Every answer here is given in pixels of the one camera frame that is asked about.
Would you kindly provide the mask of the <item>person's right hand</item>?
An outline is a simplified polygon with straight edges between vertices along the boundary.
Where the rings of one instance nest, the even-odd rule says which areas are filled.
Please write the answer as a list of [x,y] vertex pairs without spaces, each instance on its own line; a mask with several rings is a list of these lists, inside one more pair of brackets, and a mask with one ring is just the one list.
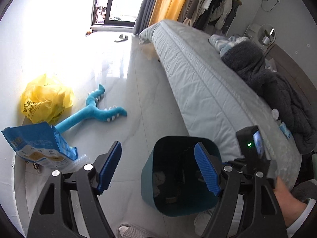
[[276,185],[273,192],[281,209],[285,225],[286,227],[290,227],[304,212],[307,204],[292,196],[279,176],[276,179]]

